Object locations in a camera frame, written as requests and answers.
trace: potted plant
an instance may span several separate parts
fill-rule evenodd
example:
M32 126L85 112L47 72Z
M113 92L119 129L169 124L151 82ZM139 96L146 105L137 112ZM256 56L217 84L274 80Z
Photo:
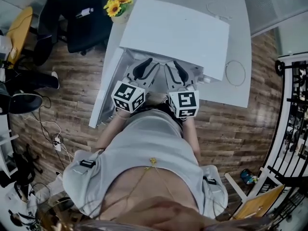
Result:
M124 24L128 21L132 4L133 0L108 0L104 9L113 22Z

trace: table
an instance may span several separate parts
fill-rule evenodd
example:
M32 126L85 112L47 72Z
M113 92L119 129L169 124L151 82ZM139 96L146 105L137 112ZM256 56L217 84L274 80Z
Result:
M244 83L239 86L231 85L224 74L224 78L220 82L202 84L198 86L200 99L218 103L226 103L240 107L248 106L250 79L251 79L251 37L248 21L248 14L245 0L161 0L171 2L181 6L185 6L197 11L214 16L212 13L223 16L231 16L231 20L222 20L230 24L230 34L228 42L227 60L239 61L245 68L246 78ZM108 41L107 51L104 59L104 68L102 78L106 72L111 71L109 63L112 56L119 47L126 24L114 24ZM237 78L237 68L231 78Z
M12 58L11 55L9 55L7 59L12 64L15 64L17 62L23 50L25 40L31 26L32 16L32 8L26 7L13 21L8 33L6 34L6 36L9 37L12 41L13 49L16 48L16 56Z

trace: white table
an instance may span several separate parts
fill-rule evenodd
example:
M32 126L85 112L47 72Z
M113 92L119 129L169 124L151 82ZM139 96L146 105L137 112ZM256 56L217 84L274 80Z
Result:
M223 16L231 16L231 20L224 21L230 24L230 34L228 43L227 60L239 61L245 68L246 79L240 87L231 85L224 75L221 82L213 82L198 86L200 91L200 99L214 101L218 103L226 103L240 107L248 106L248 98L250 91L251 78L251 38L248 14L244 0L161 0L171 2L200 12L214 16L211 12ZM114 24L111 30L108 47L104 60L104 68L102 77L105 75L108 68L112 68L109 63L119 47L126 24ZM237 71L242 71L240 68L234 70L236 77Z

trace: floor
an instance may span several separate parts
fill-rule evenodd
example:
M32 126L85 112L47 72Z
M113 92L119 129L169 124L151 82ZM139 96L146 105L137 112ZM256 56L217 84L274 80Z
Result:
M27 47L33 47L32 37ZM55 121L61 127L61 136L69 153L76 150L91 150L104 125L93 129L88 126L96 95L98 93L104 62L104 49L95 47L82 56L69 54L64 43L58 42L46 64L38 70L56 71L61 88L39 90L51 99L51 108L41 108L42 121ZM252 78L248 108L240 108L214 102L202 101L196 127L202 150L202 165L214 164L229 192L229 207L221 216L228 217L240 203L239 196L226 182L224 173L229 172L240 186L248 190L240 172L248 168L258 173L269 150L277 123L281 101L282 79L274 70L277 58L275 38L272 31L252 40ZM49 107L49 100L44 98ZM56 171L63 171L69 157L63 150L59 157L53 146L44 138L40 123L31 114L10 115L12 130L19 134L15 140L18 149L30 144L32 153L40 156L39 165L44 170L37 175L37 182L48 183L55 179ZM59 133L53 123L44 124L51 135Z

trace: forearm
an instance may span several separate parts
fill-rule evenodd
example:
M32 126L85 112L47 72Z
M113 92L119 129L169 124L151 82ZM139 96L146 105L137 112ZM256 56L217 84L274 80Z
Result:
M123 130L123 126L126 120L129 118L130 113L125 111L118 111L117 115L114 116L112 121L108 126L103 130L100 138L96 143L97 149L106 149L107 146L111 143L114 137Z
M194 119L192 117L187 118L187 120L183 122L183 138L192 147L193 154L195 155L197 161L200 162L200 146L196 127L194 125Z

